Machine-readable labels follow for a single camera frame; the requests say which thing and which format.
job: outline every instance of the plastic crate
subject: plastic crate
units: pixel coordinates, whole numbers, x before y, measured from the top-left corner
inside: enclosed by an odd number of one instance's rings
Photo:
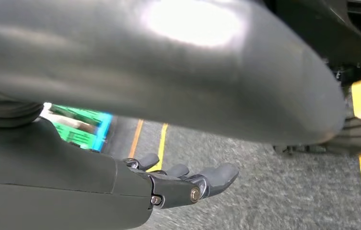
[[[74,142],[83,149],[91,149],[93,147],[96,135],[56,122],[54,122],[53,125],[63,140]]]
[[[102,112],[72,108],[62,105],[52,105],[50,111],[59,115],[85,122],[96,127],[100,126],[104,118],[104,113]]]

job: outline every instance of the bolt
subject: bolt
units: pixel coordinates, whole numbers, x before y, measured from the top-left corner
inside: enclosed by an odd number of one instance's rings
[[[153,205],[158,205],[158,204],[161,203],[161,201],[162,201],[162,199],[160,197],[158,197],[158,196],[155,196],[155,195],[153,195],[152,198],[151,198],[151,203]]]
[[[192,188],[190,192],[190,200],[195,203],[200,199],[200,189],[198,187]]]

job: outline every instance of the robotic arm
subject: robotic arm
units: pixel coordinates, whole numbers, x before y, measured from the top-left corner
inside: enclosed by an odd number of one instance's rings
[[[330,140],[345,120],[335,77],[361,73],[361,32],[336,6],[0,0],[0,229],[134,228],[154,208],[194,204],[238,175],[229,164],[192,176],[185,166],[145,172],[154,157],[121,161],[80,149],[38,118],[44,101],[251,141]],[[330,28],[351,42],[311,40],[294,20],[299,12],[335,22]],[[353,42],[359,49],[349,51]]]

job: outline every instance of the speckled floor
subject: speckled floor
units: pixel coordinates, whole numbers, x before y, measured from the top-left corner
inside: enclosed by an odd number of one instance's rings
[[[119,117],[108,150],[129,153],[136,119]],[[157,152],[162,124],[146,121],[135,156]],[[231,162],[240,176],[224,194],[189,207],[154,211],[138,230],[361,230],[357,156],[281,156],[271,146],[169,125],[163,169],[192,172]]]

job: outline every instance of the robotic hand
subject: robotic hand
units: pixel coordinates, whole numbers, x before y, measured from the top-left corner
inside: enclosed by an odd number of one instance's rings
[[[192,205],[236,179],[230,164],[187,176],[184,165],[146,172],[159,158],[116,160],[63,141],[38,118],[0,128],[0,229],[129,229],[154,208]]]

